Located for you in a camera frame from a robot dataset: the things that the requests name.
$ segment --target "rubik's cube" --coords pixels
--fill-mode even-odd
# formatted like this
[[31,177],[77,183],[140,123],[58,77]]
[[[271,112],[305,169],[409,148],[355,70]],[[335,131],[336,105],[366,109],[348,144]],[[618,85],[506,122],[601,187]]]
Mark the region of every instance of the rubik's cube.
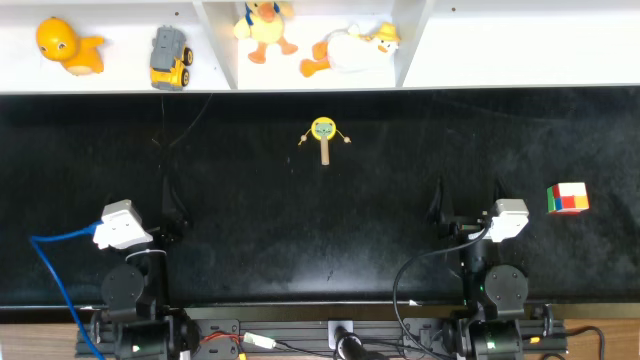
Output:
[[589,208],[584,183],[560,183],[547,189],[549,213],[577,214]]

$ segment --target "black table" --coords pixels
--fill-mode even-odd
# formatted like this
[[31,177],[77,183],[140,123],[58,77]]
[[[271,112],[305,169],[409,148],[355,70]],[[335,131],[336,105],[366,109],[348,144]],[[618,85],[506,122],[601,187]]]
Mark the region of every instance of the black table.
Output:
[[[160,221],[160,150],[206,94],[0,98],[0,306],[63,304],[28,242],[133,200]],[[298,146],[319,116],[353,143]],[[388,301],[411,256],[451,246],[426,212],[442,177],[461,214],[492,205],[496,179],[529,207],[505,262],[530,300],[640,300],[640,93],[637,88],[216,94],[175,148],[172,169],[195,226],[169,249],[174,304]],[[547,215],[547,187],[586,182],[591,209]],[[100,304],[123,261],[89,238],[44,245],[76,304]],[[401,300],[457,304],[441,258],[415,266]]]

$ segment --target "yellow toy truck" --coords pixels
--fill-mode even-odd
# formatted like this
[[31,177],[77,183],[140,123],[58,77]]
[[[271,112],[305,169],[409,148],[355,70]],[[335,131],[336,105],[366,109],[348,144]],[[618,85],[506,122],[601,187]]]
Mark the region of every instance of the yellow toy truck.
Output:
[[170,26],[158,28],[151,42],[151,86],[159,90],[182,90],[189,84],[187,66],[193,63],[193,51],[187,38]]

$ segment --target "white cable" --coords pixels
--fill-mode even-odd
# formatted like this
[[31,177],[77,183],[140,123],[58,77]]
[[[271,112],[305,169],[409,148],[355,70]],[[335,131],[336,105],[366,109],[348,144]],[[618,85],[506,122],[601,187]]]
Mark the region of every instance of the white cable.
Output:
[[167,256],[167,252],[164,250],[151,250],[151,249],[147,249],[147,250],[142,250],[142,251],[138,251],[138,252],[134,252],[133,254],[129,254],[127,255],[126,258],[124,258],[124,261],[126,262],[127,260],[129,260],[130,257],[132,256],[136,256],[136,255],[140,255],[140,254],[148,254],[148,253],[152,253],[152,252],[161,252],[164,254],[164,256]]

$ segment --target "orange duck beak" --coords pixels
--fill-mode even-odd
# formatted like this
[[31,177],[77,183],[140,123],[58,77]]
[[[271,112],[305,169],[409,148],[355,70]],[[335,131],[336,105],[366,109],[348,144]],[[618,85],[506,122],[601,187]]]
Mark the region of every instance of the orange duck beak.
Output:
[[266,22],[272,22],[276,18],[276,10],[273,8],[273,3],[266,2],[258,7],[258,15],[262,20]]

